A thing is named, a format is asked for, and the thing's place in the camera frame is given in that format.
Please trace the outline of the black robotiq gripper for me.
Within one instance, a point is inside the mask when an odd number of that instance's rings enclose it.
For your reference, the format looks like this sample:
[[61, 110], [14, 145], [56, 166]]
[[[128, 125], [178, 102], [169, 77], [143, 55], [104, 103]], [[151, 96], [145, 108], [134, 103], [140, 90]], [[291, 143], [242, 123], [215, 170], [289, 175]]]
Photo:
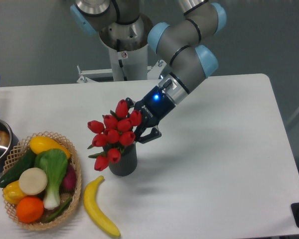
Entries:
[[162, 136], [158, 129], [159, 122], [169, 114], [181, 101], [189, 95], [185, 84], [173, 73], [165, 76], [154, 88], [152, 88], [140, 101], [135, 102], [126, 98], [127, 114], [130, 109], [140, 111], [142, 114], [141, 126], [134, 131], [136, 143], [145, 144]]

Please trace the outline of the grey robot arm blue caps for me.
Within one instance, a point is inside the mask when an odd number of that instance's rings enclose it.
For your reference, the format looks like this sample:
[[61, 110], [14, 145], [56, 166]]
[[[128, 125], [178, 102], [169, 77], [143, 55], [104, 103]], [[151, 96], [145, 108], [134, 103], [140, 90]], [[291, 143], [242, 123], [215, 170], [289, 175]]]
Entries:
[[224, 8], [207, 0], [181, 0], [179, 5], [184, 20], [175, 26], [152, 24], [137, 0], [77, 0], [70, 7], [79, 27], [98, 33], [107, 47], [115, 81], [146, 79], [148, 49], [170, 67], [142, 100], [128, 100], [142, 113], [135, 131], [140, 143], [160, 137], [159, 122], [218, 68], [216, 57], [201, 42], [225, 26]]

